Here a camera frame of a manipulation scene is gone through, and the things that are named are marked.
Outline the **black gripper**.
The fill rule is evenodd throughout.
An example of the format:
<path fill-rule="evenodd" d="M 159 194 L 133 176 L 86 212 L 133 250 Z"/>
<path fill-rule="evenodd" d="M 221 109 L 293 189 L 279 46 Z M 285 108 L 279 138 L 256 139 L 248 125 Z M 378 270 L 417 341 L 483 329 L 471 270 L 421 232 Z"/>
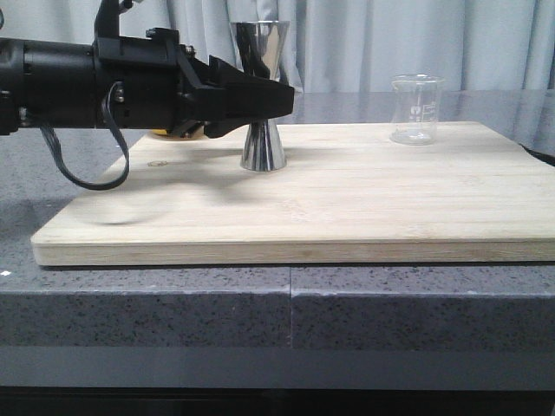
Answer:
<path fill-rule="evenodd" d="M 221 138 L 254 120 L 288 115 L 294 88 L 212 56 L 207 64 L 177 31 L 144 38 L 120 34 L 130 1 L 103 1 L 90 45 L 17 40 L 16 126 L 164 129 L 183 134 L 204 124 Z"/>

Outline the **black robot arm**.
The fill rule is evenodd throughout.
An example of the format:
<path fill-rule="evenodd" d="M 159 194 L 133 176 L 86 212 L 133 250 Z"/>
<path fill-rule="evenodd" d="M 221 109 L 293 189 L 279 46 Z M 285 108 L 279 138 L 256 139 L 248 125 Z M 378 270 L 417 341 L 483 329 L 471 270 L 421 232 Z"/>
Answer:
<path fill-rule="evenodd" d="M 290 86 L 218 57 L 202 62 L 176 30 L 122 36 L 122 8 L 118 1 L 101 3 L 89 45 L 1 41 L 2 134 L 47 126 L 181 135 L 203 127 L 218 138 L 292 111 Z"/>

